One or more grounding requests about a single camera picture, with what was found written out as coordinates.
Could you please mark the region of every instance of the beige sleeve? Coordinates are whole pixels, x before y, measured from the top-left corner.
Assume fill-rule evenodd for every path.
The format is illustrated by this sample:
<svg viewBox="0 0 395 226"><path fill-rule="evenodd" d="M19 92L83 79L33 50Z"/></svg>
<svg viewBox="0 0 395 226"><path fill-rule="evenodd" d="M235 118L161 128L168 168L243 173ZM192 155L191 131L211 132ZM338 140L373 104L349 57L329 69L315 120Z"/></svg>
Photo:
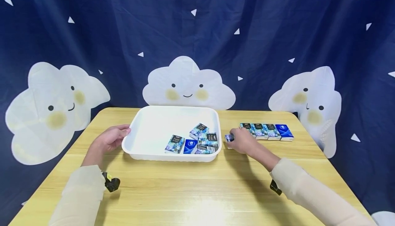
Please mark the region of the beige sleeve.
<svg viewBox="0 0 395 226"><path fill-rule="evenodd" d="M326 226L376 226L330 188L283 158L270 173L286 197L309 210Z"/></svg>
<svg viewBox="0 0 395 226"><path fill-rule="evenodd" d="M99 166L78 168L70 176L49 226L93 226L106 188L104 182Z"/></svg>

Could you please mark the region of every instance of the cuff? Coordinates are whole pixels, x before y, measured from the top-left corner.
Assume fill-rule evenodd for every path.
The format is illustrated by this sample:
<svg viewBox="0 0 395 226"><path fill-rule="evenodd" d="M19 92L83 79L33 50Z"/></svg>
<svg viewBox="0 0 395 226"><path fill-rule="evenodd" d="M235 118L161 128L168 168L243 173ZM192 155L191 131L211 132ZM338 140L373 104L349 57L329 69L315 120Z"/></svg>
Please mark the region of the cuff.
<svg viewBox="0 0 395 226"><path fill-rule="evenodd" d="M102 196L106 189L104 186L105 181L106 179L104 179L98 165L79 167L71 174L63 189L62 196L70 192L75 192L76 190L79 191L84 189L97 191L98 194Z"/></svg>
<svg viewBox="0 0 395 226"><path fill-rule="evenodd" d="M270 172L270 176L276 182L279 189L283 191L289 200L294 197L298 184L304 176L308 176L306 171L294 164L287 158L282 158Z"/></svg>

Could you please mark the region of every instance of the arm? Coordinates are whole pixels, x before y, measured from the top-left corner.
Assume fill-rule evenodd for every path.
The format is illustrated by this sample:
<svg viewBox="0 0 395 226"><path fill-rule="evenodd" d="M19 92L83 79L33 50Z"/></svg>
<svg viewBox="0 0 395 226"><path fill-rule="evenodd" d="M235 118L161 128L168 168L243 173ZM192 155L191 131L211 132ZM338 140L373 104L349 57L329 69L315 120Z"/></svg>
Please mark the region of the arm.
<svg viewBox="0 0 395 226"><path fill-rule="evenodd" d="M235 140L228 143L231 148L261 163L289 200L309 210L326 226L375 226L338 194L309 176L301 167L271 153L246 129L232 129L231 133L235 136Z"/></svg>
<svg viewBox="0 0 395 226"><path fill-rule="evenodd" d="M50 226L94 225L105 190L100 169L103 156L120 146L129 132L129 125L111 127L93 141L81 167L71 174Z"/></svg>

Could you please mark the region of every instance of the white plastic tray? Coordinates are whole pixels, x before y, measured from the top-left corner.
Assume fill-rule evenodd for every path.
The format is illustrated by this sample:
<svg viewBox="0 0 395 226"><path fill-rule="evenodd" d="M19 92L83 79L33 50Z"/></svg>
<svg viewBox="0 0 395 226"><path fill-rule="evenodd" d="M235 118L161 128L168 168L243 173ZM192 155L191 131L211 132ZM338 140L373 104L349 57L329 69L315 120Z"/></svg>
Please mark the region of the white plastic tray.
<svg viewBox="0 0 395 226"><path fill-rule="evenodd" d="M189 132L202 123L217 133L218 150L213 154L164 153L173 134L190 139ZM140 109L132 129L123 141L122 149L133 159L178 162L210 162L222 148L221 127L218 113L205 107L147 106Z"/></svg>

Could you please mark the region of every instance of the wooden table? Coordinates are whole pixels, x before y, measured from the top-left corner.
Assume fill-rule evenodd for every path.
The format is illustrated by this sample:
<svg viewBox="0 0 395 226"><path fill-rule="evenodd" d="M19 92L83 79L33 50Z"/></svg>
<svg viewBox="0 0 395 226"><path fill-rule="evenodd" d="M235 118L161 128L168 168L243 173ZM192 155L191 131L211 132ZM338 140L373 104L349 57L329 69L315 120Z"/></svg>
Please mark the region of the wooden table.
<svg viewBox="0 0 395 226"><path fill-rule="evenodd" d="M11 222L47 225L63 188L81 164L90 143L106 128L129 124L139 109L99 112L47 179ZM286 124L293 142L260 141L292 159L368 215L297 118L289 112L218 111L221 132L240 122ZM255 160L222 149L210 163L134 160L121 149L105 158L107 171L121 179L117 192L105 192L96 225L322 225L309 211L269 189L271 177Z"/></svg>

